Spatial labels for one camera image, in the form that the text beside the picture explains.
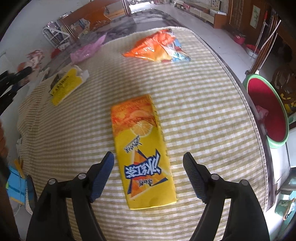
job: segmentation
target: red bucket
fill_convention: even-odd
[[[235,36],[233,37],[233,40],[234,40],[237,44],[239,44],[239,45],[243,45],[243,43],[244,43],[244,41],[246,40],[246,38],[245,38],[245,37],[242,37],[242,36],[239,36],[239,35],[235,35]]]

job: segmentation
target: red item on floor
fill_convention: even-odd
[[[251,44],[246,44],[246,47],[247,47],[248,49],[252,50],[253,52],[254,52],[255,49],[256,49],[256,46],[251,45]]]
[[[239,36],[239,35],[235,35],[235,36],[233,37],[233,40],[234,40],[237,44],[239,44],[239,45],[243,45],[243,44],[244,44],[244,41],[246,40],[246,38],[245,38],[245,37],[242,37],[242,36]]]
[[[52,54],[50,55],[50,57],[51,57],[51,58],[54,58],[54,57],[57,56],[60,52],[61,52],[61,51],[60,51],[58,48],[56,48],[56,49],[52,52]]]
[[[281,142],[286,135],[286,120],[273,91],[260,79],[253,78],[248,83],[248,94],[255,106],[268,110],[264,120],[267,134],[272,140]]]

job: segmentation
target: crumpled snack wrapper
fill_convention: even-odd
[[[88,77],[88,70],[82,71],[77,65],[73,65],[66,73],[56,74],[49,91],[49,94],[52,96],[52,103],[55,106],[59,105],[74,90],[82,85]]]
[[[190,57],[182,51],[181,44],[171,29],[160,30],[137,41],[135,47],[123,56],[155,62],[190,61]]]

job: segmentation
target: screw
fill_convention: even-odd
[[[213,180],[218,180],[218,179],[219,179],[219,176],[218,176],[217,174],[212,174],[212,175],[211,175],[211,178],[212,178]]]
[[[54,179],[54,178],[50,179],[50,180],[48,181],[48,184],[49,184],[49,185],[55,184],[55,179]]]
[[[80,180],[82,180],[82,179],[86,178],[86,174],[85,174],[85,173],[80,173],[80,174],[78,175],[78,178],[79,178]]]
[[[242,180],[242,185],[248,186],[248,184],[249,184],[249,182],[247,180],[245,180],[245,179]]]

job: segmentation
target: wall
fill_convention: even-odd
[[[202,3],[205,3],[207,5],[211,5],[211,2],[212,2],[212,0],[190,0],[190,1],[202,2]],[[221,10],[220,11],[227,13],[228,12],[228,2],[229,2],[229,0],[220,0],[220,1],[221,1]]]
[[[16,66],[14,66],[6,57],[6,53],[2,52],[0,54],[0,74],[8,70],[13,73],[17,70]]]
[[[80,8],[80,0],[32,0],[14,19],[0,42],[0,53],[6,52],[7,59],[18,66],[26,61],[26,54],[43,49],[43,65],[50,61],[54,50],[42,34],[43,27],[68,11]]]

